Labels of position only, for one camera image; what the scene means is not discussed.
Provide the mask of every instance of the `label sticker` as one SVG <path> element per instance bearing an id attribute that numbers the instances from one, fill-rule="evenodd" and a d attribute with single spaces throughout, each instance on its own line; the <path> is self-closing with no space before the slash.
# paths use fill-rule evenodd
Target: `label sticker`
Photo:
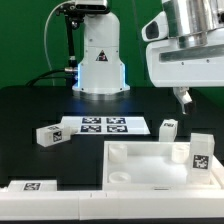
<path id="1" fill-rule="evenodd" d="M 125 118 L 107 118 L 107 124 L 126 124 Z"/>
<path id="2" fill-rule="evenodd" d="M 53 126 L 53 127 L 48 128 L 48 129 L 51 130 L 51 131 L 54 131 L 54 130 L 58 130 L 59 128 L 57 126 Z"/>
<path id="3" fill-rule="evenodd" d="M 81 132 L 98 133 L 98 132 L 101 132 L 101 126 L 99 126 L 99 125 L 83 125 L 81 127 Z"/>
<path id="4" fill-rule="evenodd" d="M 208 156 L 195 155 L 193 161 L 193 168 L 207 170 L 208 162 L 209 162 Z"/>
<path id="5" fill-rule="evenodd" d="M 101 124 L 101 118 L 83 118 L 82 119 L 83 124 Z"/>
<path id="6" fill-rule="evenodd" d="M 110 125 L 110 126 L 107 126 L 107 132 L 123 133 L 123 132 L 128 132 L 128 128 L 127 126 L 124 126 L 124 125 Z"/>
<path id="7" fill-rule="evenodd" d="M 97 57 L 96 61 L 108 61 L 106 54 L 104 53 L 104 51 L 102 50 L 99 54 L 99 56 Z"/>
<path id="8" fill-rule="evenodd" d="M 27 183 L 24 187 L 24 191 L 39 191 L 40 190 L 40 183 Z"/>
<path id="9" fill-rule="evenodd" d="M 62 140 L 62 133 L 61 131 L 53 133 L 53 141 L 54 142 L 59 142 Z"/>
<path id="10" fill-rule="evenodd" d="M 174 126 L 174 124 L 165 123 L 164 126 L 165 126 L 165 127 L 172 128 L 172 127 Z"/>

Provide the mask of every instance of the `black cable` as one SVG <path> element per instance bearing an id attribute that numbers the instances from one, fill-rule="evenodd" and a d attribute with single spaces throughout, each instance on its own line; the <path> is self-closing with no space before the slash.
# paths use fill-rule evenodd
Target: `black cable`
<path id="1" fill-rule="evenodd" d="M 46 72 L 40 76 L 38 76 L 37 78 L 35 79 L 32 79 L 30 80 L 29 82 L 26 83 L 26 86 L 33 86 L 38 80 L 46 77 L 46 76 L 49 76 L 49 75 L 52 75 L 52 74 L 56 74 L 56 73 L 62 73 L 62 72 L 65 72 L 64 69 L 57 69 L 57 70 L 52 70 L 52 71 L 49 71 L 49 72 Z"/>
<path id="2" fill-rule="evenodd" d="M 38 82 L 39 80 L 43 80 L 43 79 L 71 79 L 71 76 L 53 76 L 53 77 L 41 77 L 38 78 L 36 80 L 33 80 L 32 85 L 26 85 L 26 86 L 34 86 L 34 84 L 36 82 Z"/>

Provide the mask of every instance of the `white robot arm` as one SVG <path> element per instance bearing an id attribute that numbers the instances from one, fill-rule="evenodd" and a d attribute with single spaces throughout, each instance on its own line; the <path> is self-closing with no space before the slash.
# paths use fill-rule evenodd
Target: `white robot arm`
<path id="1" fill-rule="evenodd" d="M 107 0 L 73 0 L 58 9 L 65 14 L 70 66 L 78 67 L 74 94 L 88 99 L 113 99 L 130 89 L 119 58 L 120 23 Z M 84 58 L 75 60 L 72 30 L 84 23 Z"/>
<path id="2" fill-rule="evenodd" d="M 156 87 L 173 87 L 183 113 L 190 113 L 189 87 L 224 86 L 224 3 L 162 0 L 162 5 L 164 11 L 142 30 L 144 40 L 154 41 L 146 50 L 150 79 Z"/>

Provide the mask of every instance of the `blue led light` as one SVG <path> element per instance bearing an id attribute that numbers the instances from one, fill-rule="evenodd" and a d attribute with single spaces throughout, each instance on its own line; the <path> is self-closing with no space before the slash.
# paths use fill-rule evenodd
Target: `blue led light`
<path id="1" fill-rule="evenodd" d="M 78 65 L 78 82 L 77 82 L 77 87 L 80 87 L 80 77 L 81 77 L 81 65 Z"/>
<path id="2" fill-rule="evenodd" d="M 125 72 L 126 70 L 125 70 L 125 65 L 123 64 L 123 86 L 125 87 L 126 86 L 126 82 L 125 82 L 125 77 L 126 77 L 126 72 Z"/>

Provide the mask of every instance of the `white tray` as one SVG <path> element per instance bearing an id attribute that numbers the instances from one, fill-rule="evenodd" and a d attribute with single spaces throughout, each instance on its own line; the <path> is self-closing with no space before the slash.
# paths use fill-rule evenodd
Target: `white tray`
<path id="1" fill-rule="evenodd" d="M 126 162 L 114 163 L 109 160 L 111 144 L 127 146 Z M 213 172 L 210 184 L 187 184 L 188 164 L 177 164 L 171 160 L 174 144 L 189 145 L 181 142 L 105 142 L 103 190 L 221 189 L 220 179 Z M 217 163 L 217 159 L 213 158 L 214 167 Z M 114 172 L 129 174 L 131 183 L 110 183 L 109 176 Z"/>

